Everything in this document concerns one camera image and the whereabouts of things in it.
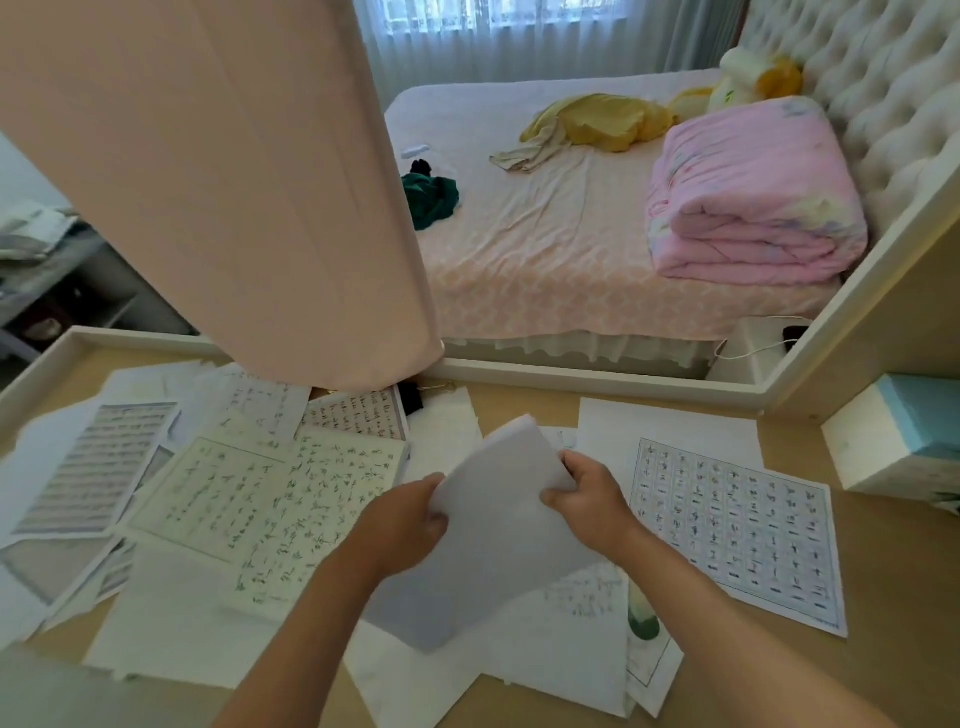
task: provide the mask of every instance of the paper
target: paper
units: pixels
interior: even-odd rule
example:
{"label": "paper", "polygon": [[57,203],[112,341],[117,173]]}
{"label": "paper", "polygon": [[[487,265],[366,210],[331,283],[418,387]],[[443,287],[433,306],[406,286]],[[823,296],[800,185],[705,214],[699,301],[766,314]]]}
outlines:
{"label": "paper", "polygon": [[170,430],[170,439],[182,448],[231,409],[287,444],[300,426],[310,387],[260,379],[234,363],[198,376],[183,399],[183,411]]}
{"label": "paper", "polygon": [[634,482],[636,447],[644,437],[745,468],[763,467],[754,420],[616,401],[580,400],[577,450],[610,468],[626,497],[630,497]]}
{"label": "paper", "polygon": [[0,466],[0,546],[43,491],[74,442],[96,414],[98,400],[48,412],[19,432],[16,449]]}
{"label": "paper", "polygon": [[302,426],[328,427],[394,440],[410,437],[396,386],[364,395],[338,392],[320,397],[307,404]]}
{"label": "paper", "polygon": [[74,617],[86,614],[104,599],[119,593],[130,579],[134,551],[135,544],[131,542],[118,545],[86,578],[80,589],[53,616],[43,622],[43,631],[46,632]]}
{"label": "paper", "polygon": [[468,634],[481,668],[626,717],[626,585],[616,567],[604,563],[513,600]]}
{"label": "paper", "polygon": [[633,633],[627,648],[627,694],[653,717],[660,716],[670,686],[684,654],[660,623],[660,633],[650,641]]}
{"label": "paper", "polygon": [[165,466],[121,524],[131,540],[182,549],[208,563],[239,563],[244,539],[282,483],[286,449],[212,427]]}
{"label": "paper", "polygon": [[102,404],[36,497],[14,538],[105,533],[146,470],[175,402]]}
{"label": "paper", "polygon": [[220,606],[230,576],[199,561],[137,545],[133,575],[84,665],[233,689],[278,625]]}
{"label": "paper", "polygon": [[0,565],[0,650],[30,637],[47,616],[47,605]]}
{"label": "paper", "polygon": [[346,538],[360,512],[396,485],[406,452],[398,440],[302,429],[281,471],[282,489],[252,524],[253,539],[225,603],[286,619],[316,567]]}
{"label": "paper", "polygon": [[56,612],[117,542],[113,538],[20,541],[0,550],[0,564]]}
{"label": "paper", "polygon": [[107,377],[100,397],[110,401],[178,400],[190,391],[197,376],[213,369],[215,364],[202,361],[117,369]]}
{"label": "paper", "polygon": [[401,477],[405,482],[452,473],[483,443],[467,387],[425,399],[409,424],[410,459]]}
{"label": "paper", "polygon": [[540,432],[554,450],[576,449],[576,427],[541,427]]}
{"label": "paper", "polygon": [[[411,456],[402,479],[450,473],[482,442],[466,387],[429,397],[409,418]],[[480,676],[470,634],[424,655],[360,621],[344,662],[377,728],[432,728]]]}
{"label": "paper", "polygon": [[480,677],[457,639],[424,655],[362,620],[344,663],[376,728],[433,728]]}
{"label": "paper", "polygon": [[532,417],[501,427],[434,494],[431,508],[450,519],[440,544],[384,581],[364,619],[431,651],[511,599],[597,563],[540,502],[544,488],[575,487]]}
{"label": "paper", "polygon": [[[726,456],[744,467],[763,467],[753,420],[623,402],[580,400],[577,450],[610,468],[627,499],[632,494],[636,452],[644,437],[673,447]],[[661,634],[662,637],[651,644],[641,643],[631,634],[628,643],[627,692],[652,716],[659,713],[683,659],[675,642],[663,642],[665,629]]]}
{"label": "paper", "polygon": [[734,599],[847,636],[826,485],[643,439],[630,507]]}

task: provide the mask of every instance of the white curtain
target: white curtain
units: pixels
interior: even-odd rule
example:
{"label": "white curtain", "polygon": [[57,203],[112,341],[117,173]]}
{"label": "white curtain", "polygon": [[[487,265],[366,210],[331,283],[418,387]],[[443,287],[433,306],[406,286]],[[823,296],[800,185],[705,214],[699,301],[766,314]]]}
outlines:
{"label": "white curtain", "polygon": [[715,2],[353,1],[384,109],[398,93],[416,85],[692,68],[702,61]]}

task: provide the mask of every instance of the hand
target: hand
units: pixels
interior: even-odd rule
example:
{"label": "hand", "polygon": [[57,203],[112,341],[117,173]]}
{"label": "hand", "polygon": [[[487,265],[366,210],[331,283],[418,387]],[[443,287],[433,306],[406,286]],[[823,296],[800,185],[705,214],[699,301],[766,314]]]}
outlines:
{"label": "hand", "polygon": [[564,450],[560,458],[577,481],[577,490],[548,489],[540,494],[540,500],[564,517],[584,546],[619,565],[622,549],[627,547],[626,536],[639,525],[620,486],[606,466],[586,455]]}
{"label": "hand", "polygon": [[364,508],[340,549],[371,570],[377,583],[419,564],[446,533],[446,516],[427,507],[442,473],[398,485]]}

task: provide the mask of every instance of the pink folded quilt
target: pink folded quilt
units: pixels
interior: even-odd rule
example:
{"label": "pink folded quilt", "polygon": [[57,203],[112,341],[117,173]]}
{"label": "pink folded quilt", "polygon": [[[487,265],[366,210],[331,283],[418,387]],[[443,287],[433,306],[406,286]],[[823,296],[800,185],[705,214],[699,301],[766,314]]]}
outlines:
{"label": "pink folded quilt", "polygon": [[867,247],[859,195],[820,106],[802,96],[670,130],[647,201],[654,268],[744,285],[831,279]]}

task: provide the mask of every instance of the white cable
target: white cable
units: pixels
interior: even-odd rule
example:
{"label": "white cable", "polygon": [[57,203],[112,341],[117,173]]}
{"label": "white cable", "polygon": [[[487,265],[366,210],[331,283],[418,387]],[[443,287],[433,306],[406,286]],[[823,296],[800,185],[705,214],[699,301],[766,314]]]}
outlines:
{"label": "white cable", "polygon": [[[807,319],[805,316],[761,316],[760,318],[763,318],[763,319],[800,319],[801,321],[808,321],[808,320],[809,320],[809,319]],[[726,344],[728,341],[729,341],[729,339],[724,339],[724,340],[721,341],[719,344],[717,344],[717,348],[713,350],[713,356],[714,356],[714,357],[716,357],[717,359],[723,359],[724,361],[734,361],[734,360],[736,360],[736,359],[746,359],[748,356],[753,356],[755,353],[766,352],[768,349],[775,349],[776,347],[782,346],[783,344],[796,344],[798,341],[800,341],[800,339],[785,339],[785,340],[783,340],[783,341],[777,342],[776,344],[771,344],[769,347],[762,347],[762,348],[760,348],[760,349],[754,349],[752,352],[740,354],[739,356],[721,356],[721,355],[720,355],[720,350],[723,349],[723,345]]]}
{"label": "white cable", "polygon": [[748,356],[753,356],[755,353],[766,352],[768,349],[775,349],[776,347],[783,346],[784,344],[796,344],[798,341],[800,341],[800,339],[784,339],[777,344],[771,344],[769,347],[754,349],[752,352],[740,354],[739,356],[721,356],[719,353],[720,348],[727,343],[727,339],[724,339],[717,345],[717,348],[713,350],[713,355],[718,359],[723,359],[724,361],[734,361],[735,359],[746,359]]}

